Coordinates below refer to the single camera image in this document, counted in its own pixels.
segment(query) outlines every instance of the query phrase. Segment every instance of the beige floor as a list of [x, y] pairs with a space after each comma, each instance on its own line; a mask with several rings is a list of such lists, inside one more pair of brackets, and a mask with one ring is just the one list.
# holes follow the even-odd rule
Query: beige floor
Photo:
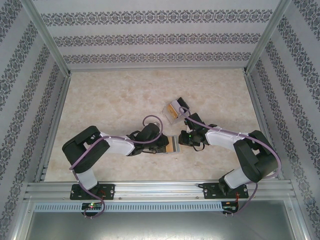
[[[73, 73], [45, 181], [75, 180], [62, 145], [90, 125], [123, 136], [141, 130], [144, 116], [153, 114], [163, 120], [164, 134], [180, 134], [184, 123], [170, 125], [161, 113], [178, 97], [206, 124], [243, 133], [259, 129], [240, 69]], [[204, 180], [219, 179], [239, 166], [236, 154], [222, 147], [180, 148], [181, 153], [168, 155], [105, 154], [93, 170], [100, 181]]]

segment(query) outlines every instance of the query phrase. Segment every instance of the wall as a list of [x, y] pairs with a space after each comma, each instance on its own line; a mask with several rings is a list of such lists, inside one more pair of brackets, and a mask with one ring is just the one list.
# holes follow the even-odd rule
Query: wall
[[71, 70], [245, 67], [279, 0], [35, 0]]
[[320, 1], [289, 5], [251, 73], [309, 232], [320, 239]]
[[0, 240], [33, 182], [65, 81], [18, 0], [0, 1]]

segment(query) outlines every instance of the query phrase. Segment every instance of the enclosure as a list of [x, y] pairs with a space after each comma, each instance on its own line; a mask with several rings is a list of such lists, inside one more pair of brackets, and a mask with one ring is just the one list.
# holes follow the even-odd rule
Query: enclosure
[[[2, 0], [0, 239], [320, 239], [319, 4]], [[232, 150], [105, 154], [93, 171], [112, 200], [84, 219], [62, 146], [91, 125], [125, 136], [146, 115], [179, 135], [162, 113], [179, 97], [208, 125], [260, 130], [280, 175], [248, 184], [232, 218], [220, 212], [235, 199], [198, 187], [240, 166]]]

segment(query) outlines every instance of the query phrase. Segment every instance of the floor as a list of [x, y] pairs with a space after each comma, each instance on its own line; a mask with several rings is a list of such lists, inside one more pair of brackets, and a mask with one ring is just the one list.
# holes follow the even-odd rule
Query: floor
[[[75, 180], [62, 146], [88, 126], [124, 136], [141, 130], [143, 118], [152, 114], [163, 121], [165, 135], [179, 135], [186, 129], [184, 123], [170, 125], [161, 113], [165, 104], [178, 97], [206, 124], [242, 133], [259, 129], [241, 69], [76, 72], [45, 181]], [[219, 146], [207, 146], [200, 152], [188, 146], [180, 146], [180, 150], [132, 157], [104, 154], [93, 170], [99, 181], [174, 181], [219, 179], [239, 167], [236, 154]]]

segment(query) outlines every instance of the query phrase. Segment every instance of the wire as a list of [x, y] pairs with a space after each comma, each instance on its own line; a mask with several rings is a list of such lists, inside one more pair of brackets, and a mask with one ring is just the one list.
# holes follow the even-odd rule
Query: wire
[[[205, 125], [205, 124], [203, 124], [203, 123], [201, 123], [201, 122], [198, 122], [198, 121], [196, 121], [196, 120], [193, 120], [192, 118], [190, 118], [189, 116], [187, 116], [186, 113], [185, 113], [183, 110], [186, 110], [186, 112], [188, 112], [189, 116], [191, 115], [190, 110], [187, 109], [186, 107], [183, 107], [183, 106], [179, 107], [179, 112], [180, 112], [186, 119], [188, 119], [189, 121], [191, 121], [191, 122], [193, 122], [193, 123], [195, 123], [195, 124], [198, 124], [198, 125], [200, 125], [200, 126], [202, 126], [202, 127], [204, 127], [204, 128], [207, 128], [207, 129], [211, 129], [211, 130], [213, 130], [213, 131], [215, 131], [215, 132], [222, 132], [222, 133], [226, 133], [226, 134], [231, 134], [231, 135], [234, 135], [234, 136], [238, 136], [238, 137], [241, 137], [241, 138], [249, 139], [249, 140], [251, 140], [251, 141], [253, 141], [253, 142], [255, 142], [255, 143], [260, 144], [261, 146], [265, 147], [266, 149], [268, 149], [268, 150], [272, 153], [272, 155], [275, 157], [276, 162], [277, 162], [277, 164], [278, 164], [278, 168], [277, 168], [277, 170], [276, 170], [275, 173], [271, 174], [270, 176], [264, 177], [264, 179], [273, 178], [273, 177], [277, 176], [277, 175], [280, 173], [280, 171], [281, 171], [281, 160], [280, 160], [279, 156], [277, 155], [277, 153], [275, 152], [275, 150], [273, 150], [271, 147], [269, 147], [269, 146], [268, 146], [267, 144], [265, 144], [264, 142], [262, 142], [262, 141], [260, 141], [260, 140], [258, 140], [258, 139], [256, 139], [256, 138], [253, 138], [253, 137], [251, 137], [251, 136], [247, 136], [247, 135], [241, 134], [240, 132], [239, 132], [239, 133], [236, 133], [236, 132], [233, 132], [233, 131], [224, 130], [224, 129], [221, 129], [221, 128], [216, 128], [216, 127], [211, 127], [211, 126]], [[250, 198], [246, 201], [246, 203], [245, 203], [235, 214], [241, 212], [243, 209], [245, 209], [245, 208], [248, 206], [248, 204], [250, 203], [250, 201], [252, 200], [252, 198], [253, 198], [254, 195], [256, 194], [257, 190], [258, 190], [258, 184], [255, 183], [255, 189], [254, 189], [254, 191], [253, 191], [253, 194], [250, 196]]]
[[79, 186], [80, 186], [87, 194], [89, 194], [90, 196], [94, 197], [95, 199], [101, 201], [102, 206], [103, 206], [103, 207], [102, 207], [102, 210], [101, 210], [100, 212], [98, 212], [98, 213], [97, 213], [96, 215], [94, 215], [94, 216], [87, 216], [87, 215], [86, 215], [86, 210], [85, 210], [85, 211], [83, 212], [83, 215], [84, 215], [85, 218], [94, 219], [94, 218], [99, 217], [99, 216], [105, 211], [105, 209], [106, 209], [106, 203], [105, 203], [105, 201], [104, 201], [102, 198], [100, 198], [100, 197], [97, 196], [97, 195], [94, 195], [93, 193], [91, 193], [89, 190], [87, 190], [87, 189], [83, 186], [83, 184], [80, 182], [80, 180], [79, 180], [79, 178], [78, 178], [78, 176], [77, 176], [74, 168], [85, 158], [85, 156], [95, 147], [95, 145], [97, 145], [99, 142], [101, 142], [101, 141], [104, 140], [104, 139], [121, 139], [121, 140], [130, 142], [130, 143], [134, 143], [134, 144], [150, 144], [150, 143], [153, 143], [154, 141], [158, 140], [158, 138], [160, 138], [160, 137], [161, 137], [161, 134], [163, 133], [164, 124], [163, 124], [163, 122], [161, 121], [161, 119], [160, 119], [158, 116], [156, 116], [156, 115], [148, 115], [148, 116], [146, 116], [146, 117], [142, 120], [142, 125], [143, 125], [144, 127], [146, 126], [146, 125], [145, 125], [145, 120], [146, 120], [147, 118], [150, 118], [150, 117], [153, 117], [153, 118], [158, 119], [159, 122], [160, 122], [160, 125], [161, 125], [161, 129], [160, 129], [159, 135], [158, 135], [156, 138], [154, 138], [154, 139], [152, 139], [152, 140], [150, 140], [150, 141], [135, 141], [135, 140], [131, 140], [130, 138], [125, 138], [125, 137], [121, 137], [121, 136], [113, 136], [113, 135], [108, 135], [108, 136], [100, 137], [97, 141], [95, 141], [93, 144], [91, 144], [91, 146], [90, 146], [90, 147], [78, 158], [78, 160], [75, 161], [74, 164], [72, 164], [72, 166], [69, 168], [69, 170], [71, 170], [71, 172], [73, 173], [73, 175], [74, 175], [76, 181], [78, 182]]

